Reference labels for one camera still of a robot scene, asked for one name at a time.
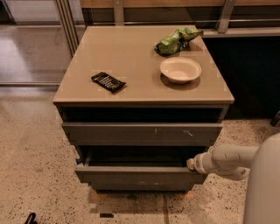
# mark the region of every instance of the speckled floor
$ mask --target speckled floor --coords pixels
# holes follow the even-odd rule
[[[77,154],[54,91],[0,89],[0,223],[242,223],[247,180],[209,175],[188,194],[96,194],[74,173]],[[224,121],[216,144],[258,145],[280,131],[268,120]],[[113,214],[114,218],[100,218]]]

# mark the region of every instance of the drawer front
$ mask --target drawer front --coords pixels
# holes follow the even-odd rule
[[[98,191],[189,191],[206,176],[180,167],[103,167],[76,168],[81,183]]]
[[[73,145],[211,146],[220,123],[82,123],[64,122]]]

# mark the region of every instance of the desk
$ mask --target desk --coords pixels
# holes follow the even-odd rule
[[[201,37],[168,56],[197,61],[197,80],[160,73],[168,57],[154,45],[176,28],[88,27],[73,56],[53,103],[82,161],[76,173],[97,191],[188,191],[205,179],[186,160],[214,144],[234,97]],[[126,87],[111,94],[91,81],[99,72]]]

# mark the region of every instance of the bowl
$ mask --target bowl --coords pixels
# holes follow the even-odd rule
[[[200,77],[201,67],[192,59],[174,57],[165,59],[160,64],[160,71],[171,82],[185,84]]]

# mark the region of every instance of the green plastic package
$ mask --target green plastic package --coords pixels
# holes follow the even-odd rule
[[[188,42],[202,35],[203,31],[178,28],[174,33],[160,40],[157,45],[155,45],[155,51],[159,54],[174,54],[180,52],[187,46]]]

